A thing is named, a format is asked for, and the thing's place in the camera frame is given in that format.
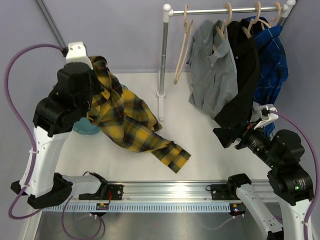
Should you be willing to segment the yellow plaid shirt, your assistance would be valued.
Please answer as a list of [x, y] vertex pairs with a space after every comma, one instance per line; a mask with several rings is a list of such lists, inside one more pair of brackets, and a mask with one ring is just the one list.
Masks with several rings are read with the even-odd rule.
[[177, 173], [191, 155], [157, 134], [162, 129], [161, 123], [144, 100], [121, 85], [104, 57], [89, 59], [102, 91], [93, 96], [88, 120], [119, 147], [133, 153], [151, 153]]

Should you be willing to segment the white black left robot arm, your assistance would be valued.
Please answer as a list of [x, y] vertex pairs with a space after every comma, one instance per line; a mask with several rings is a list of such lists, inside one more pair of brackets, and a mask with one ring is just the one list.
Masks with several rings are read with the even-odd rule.
[[57, 72], [57, 84], [48, 97], [36, 106], [33, 116], [33, 140], [27, 173], [10, 188], [27, 195], [27, 203], [40, 210], [58, 206], [70, 196], [103, 199], [108, 182], [95, 172], [68, 176], [56, 172], [62, 147], [73, 126], [87, 115], [94, 94], [102, 86], [92, 67], [83, 62], [67, 63]]

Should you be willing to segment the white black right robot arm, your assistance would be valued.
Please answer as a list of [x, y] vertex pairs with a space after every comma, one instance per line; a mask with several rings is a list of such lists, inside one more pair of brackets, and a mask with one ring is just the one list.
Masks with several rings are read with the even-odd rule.
[[239, 140], [237, 150], [249, 149], [269, 168], [268, 182], [276, 195], [282, 221], [278, 221], [263, 203], [245, 173], [228, 177], [225, 188], [219, 190], [240, 200], [249, 210], [265, 240], [310, 240], [312, 226], [307, 212], [315, 200], [313, 181], [300, 165], [305, 152], [299, 135], [291, 130], [279, 130], [273, 139], [266, 137], [256, 122], [229, 128], [214, 128], [226, 149]]

